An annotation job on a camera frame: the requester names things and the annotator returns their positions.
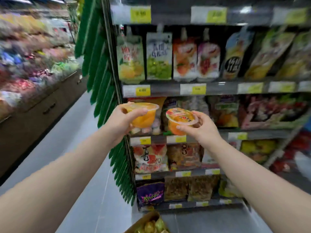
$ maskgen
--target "clear plastic lid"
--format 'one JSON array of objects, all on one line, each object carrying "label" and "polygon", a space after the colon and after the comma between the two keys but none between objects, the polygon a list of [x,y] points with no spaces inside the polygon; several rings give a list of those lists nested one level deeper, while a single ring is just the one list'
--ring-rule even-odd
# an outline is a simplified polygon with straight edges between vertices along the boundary
[{"label": "clear plastic lid", "polygon": [[169,109],[166,112],[166,117],[170,121],[173,121],[174,123],[178,123],[180,125],[193,125],[199,121],[197,116],[191,111],[181,108]]},{"label": "clear plastic lid", "polygon": [[128,103],[128,104],[123,105],[123,107],[127,110],[147,108],[148,111],[152,111],[152,110],[157,110],[159,108],[159,105],[142,102],[142,103]]}]

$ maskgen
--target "fruit jelly cup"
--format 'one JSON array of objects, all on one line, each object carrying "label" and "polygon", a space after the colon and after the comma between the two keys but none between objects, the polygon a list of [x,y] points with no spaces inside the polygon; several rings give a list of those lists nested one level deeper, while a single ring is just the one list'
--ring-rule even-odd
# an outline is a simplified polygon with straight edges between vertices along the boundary
[{"label": "fruit jelly cup", "polygon": [[[143,108],[144,106],[139,106],[139,104],[142,104],[142,103],[135,103],[135,105],[137,105],[136,108]],[[150,104],[150,105],[155,105],[155,108],[152,108],[152,109],[148,109],[148,112],[143,115],[143,116],[139,116],[138,118],[135,118],[133,121],[132,121],[132,125],[134,127],[137,127],[137,128],[147,128],[147,127],[151,127],[153,122],[154,122],[154,119],[156,117],[156,110],[159,108],[159,105],[157,104],[152,104],[152,103],[143,103],[143,104]],[[135,108],[126,108],[126,110],[128,112],[134,110]]]},{"label": "fruit jelly cup", "polygon": [[171,118],[168,118],[169,119],[169,129],[170,129],[170,131],[174,134],[174,135],[177,135],[177,136],[184,136],[184,135],[186,135],[186,133],[185,132],[183,132],[183,131],[181,131],[181,130],[179,130],[179,129],[177,129],[176,127],[177,126],[180,126],[180,125],[187,125],[187,126],[189,126],[189,127],[192,127],[192,125],[194,125],[194,124],[196,124],[197,122],[198,122],[198,118],[197,118],[197,116],[194,114],[194,121],[193,121],[193,123],[191,123],[191,124],[187,124],[187,123],[183,123],[183,122],[177,122],[177,121],[174,121],[174,120],[172,120]]}]

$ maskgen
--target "plastic cup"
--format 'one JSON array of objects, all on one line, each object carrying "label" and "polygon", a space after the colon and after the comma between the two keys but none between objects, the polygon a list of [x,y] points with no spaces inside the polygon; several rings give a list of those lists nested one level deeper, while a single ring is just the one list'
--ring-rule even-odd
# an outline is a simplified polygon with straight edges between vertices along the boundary
[{"label": "plastic cup", "polygon": [[154,119],[156,117],[156,110],[159,108],[159,105],[157,104],[152,104],[152,103],[129,103],[123,105],[123,107],[127,110],[127,112],[130,112],[134,109],[142,109],[142,108],[147,108],[148,112],[140,116],[138,118],[135,118],[132,121],[132,125],[137,128],[147,128],[151,127]]},{"label": "plastic cup", "polygon": [[166,117],[169,119],[169,129],[174,135],[183,136],[186,135],[185,132],[177,129],[177,125],[187,125],[192,127],[193,124],[196,124],[199,120],[195,114],[189,110],[181,108],[169,109],[166,112]]}]

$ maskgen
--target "supermarket aisle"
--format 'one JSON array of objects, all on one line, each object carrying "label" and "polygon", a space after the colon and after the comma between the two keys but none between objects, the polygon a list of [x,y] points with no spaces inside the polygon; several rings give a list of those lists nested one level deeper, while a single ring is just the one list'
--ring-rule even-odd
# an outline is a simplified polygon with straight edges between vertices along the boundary
[{"label": "supermarket aisle", "polygon": [[[0,187],[0,194],[42,168],[67,151],[76,147],[97,130],[93,117],[94,106],[90,94],[83,94],[51,132],[41,141],[19,168]],[[122,233],[142,216],[137,207],[127,205],[106,159],[80,195],[57,233]],[[172,233],[264,233],[270,232],[259,220],[253,219],[246,209],[191,211],[162,214]]]}]

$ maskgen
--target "store shelf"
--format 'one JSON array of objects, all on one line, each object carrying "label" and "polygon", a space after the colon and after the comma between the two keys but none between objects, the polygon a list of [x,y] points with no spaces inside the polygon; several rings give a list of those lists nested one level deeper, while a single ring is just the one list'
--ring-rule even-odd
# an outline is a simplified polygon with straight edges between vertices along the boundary
[{"label": "store shelf", "polygon": [[[311,6],[310,0],[110,0],[113,24],[133,24],[133,7],[149,7],[151,19],[144,23],[215,24],[207,19],[208,8],[225,7],[225,22],[219,24],[271,26],[288,23],[287,14],[292,8],[306,6]],[[298,24],[310,26],[310,11]]]},{"label": "store shelf", "polygon": [[190,170],[177,170],[171,172],[153,172],[146,174],[135,174],[135,180],[155,180],[165,177],[187,177],[187,176],[211,176],[224,174],[217,164],[216,168],[195,168]]},{"label": "store shelf", "polygon": [[[259,130],[219,130],[221,137],[226,140],[236,139],[246,139],[246,140],[259,140],[259,139],[285,139],[291,134],[291,129],[259,129]],[[154,135],[154,136],[141,136],[141,137],[131,137],[130,145],[148,145],[148,144],[178,144],[178,143],[192,143],[197,142],[191,136],[164,136],[164,135]]]},{"label": "store shelf", "polygon": [[177,209],[177,208],[201,208],[207,206],[220,206],[227,204],[243,204],[242,198],[223,198],[223,199],[211,199],[204,202],[190,202],[190,201],[181,201],[181,202],[163,202],[155,206],[144,206],[141,208],[141,211],[152,211],[152,210],[168,210],[168,209]]},{"label": "store shelf", "polygon": [[[193,88],[201,87],[199,93]],[[244,78],[232,81],[218,79],[208,83],[178,83],[175,81],[145,81],[139,85],[122,85],[124,98],[133,97],[173,97],[189,95],[236,95],[236,94],[268,94],[311,92],[311,80],[304,81],[278,81],[274,77],[267,77],[262,82],[247,82]]]}]

